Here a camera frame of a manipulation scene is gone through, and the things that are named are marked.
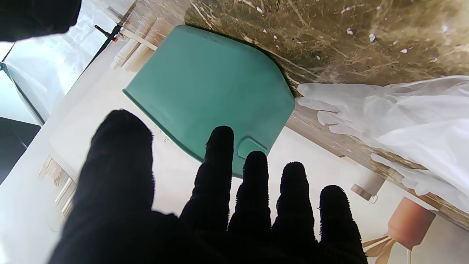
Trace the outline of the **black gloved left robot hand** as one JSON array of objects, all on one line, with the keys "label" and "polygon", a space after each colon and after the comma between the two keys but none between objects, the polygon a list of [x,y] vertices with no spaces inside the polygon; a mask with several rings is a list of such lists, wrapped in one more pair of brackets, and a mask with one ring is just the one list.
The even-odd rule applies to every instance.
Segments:
[{"label": "black gloved left robot hand", "polygon": [[350,203],[336,185],[321,191],[321,239],[315,239],[309,184],[300,162],[283,169],[272,223],[267,158],[251,152],[229,217],[233,130],[228,126],[212,131],[180,216],[152,210],[152,139],[131,112],[107,115],[91,140],[50,264],[368,262]]}]

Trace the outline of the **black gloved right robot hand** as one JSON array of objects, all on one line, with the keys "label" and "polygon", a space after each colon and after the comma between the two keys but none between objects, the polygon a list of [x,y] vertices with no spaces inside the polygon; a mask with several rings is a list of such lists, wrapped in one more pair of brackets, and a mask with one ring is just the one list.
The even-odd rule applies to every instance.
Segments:
[{"label": "black gloved right robot hand", "polygon": [[81,5],[80,0],[2,0],[0,40],[66,33],[76,25]]}]

